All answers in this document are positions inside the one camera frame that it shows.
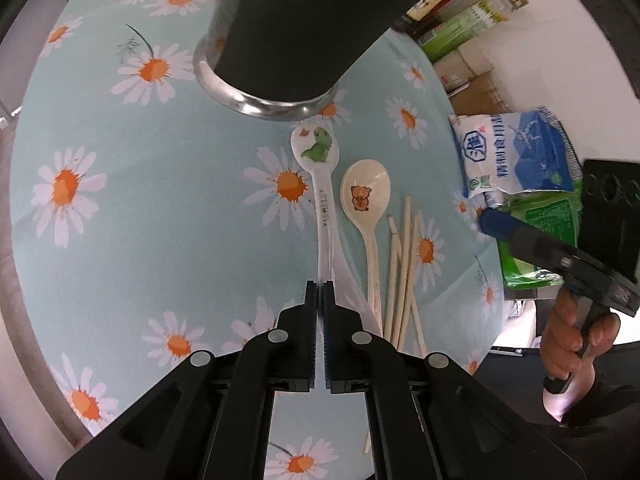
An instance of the glass bottle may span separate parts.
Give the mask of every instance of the glass bottle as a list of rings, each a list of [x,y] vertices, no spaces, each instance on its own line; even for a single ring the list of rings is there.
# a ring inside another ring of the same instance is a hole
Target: glass bottle
[[[418,44],[436,62],[496,23],[507,22],[528,0],[481,0],[457,16],[430,30],[418,39]]]

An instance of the white spoon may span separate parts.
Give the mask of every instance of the white spoon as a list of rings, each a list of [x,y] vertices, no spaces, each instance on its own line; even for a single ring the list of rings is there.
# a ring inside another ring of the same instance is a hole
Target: white spoon
[[[359,160],[344,173],[340,201],[345,215],[358,228],[367,251],[367,299],[382,328],[382,298],[378,242],[375,228],[391,197],[391,181],[385,167],[376,160]]]
[[[311,174],[318,221],[318,282],[334,282],[335,301],[355,310],[364,330],[382,332],[344,257],[335,213],[331,174],[338,165],[338,143],[327,130],[303,124],[291,134],[291,149],[300,167]]]

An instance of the tablecloth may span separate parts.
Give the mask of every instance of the tablecloth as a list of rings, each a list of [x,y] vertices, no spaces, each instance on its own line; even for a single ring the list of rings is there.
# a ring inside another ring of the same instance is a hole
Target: tablecloth
[[[272,328],[317,275],[312,183],[289,143],[296,125],[228,110],[194,79],[215,2],[71,0],[24,101],[11,170],[15,262],[44,357],[93,434],[190,352],[235,351]],[[473,373],[510,304],[495,243],[478,231],[483,205],[460,193],[451,113],[424,54],[388,31],[311,121],[340,144],[336,197],[361,158],[388,169],[398,224],[412,196],[428,348]],[[364,288],[362,238],[338,214]],[[384,292],[384,220],[376,237]],[[410,329],[405,350],[418,353]],[[278,394],[266,478],[366,478],[366,433],[361,394]]]

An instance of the blue and white packaging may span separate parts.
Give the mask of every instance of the blue and white packaging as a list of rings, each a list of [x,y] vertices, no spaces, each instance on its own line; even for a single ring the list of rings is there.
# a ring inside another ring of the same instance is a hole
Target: blue and white packaging
[[[501,190],[573,191],[561,132],[544,110],[451,116],[465,179],[464,195]]]

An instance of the green dinosaur cartoon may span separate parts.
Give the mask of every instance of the green dinosaur cartoon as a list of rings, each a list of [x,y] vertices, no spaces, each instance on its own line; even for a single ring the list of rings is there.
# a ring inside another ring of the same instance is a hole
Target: green dinosaur cartoon
[[[318,126],[314,130],[314,136],[316,137],[316,143],[302,152],[302,156],[308,156],[314,162],[326,162],[326,158],[329,155],[329,148],[334,140],[329,135],[329,132],[324,128]]]

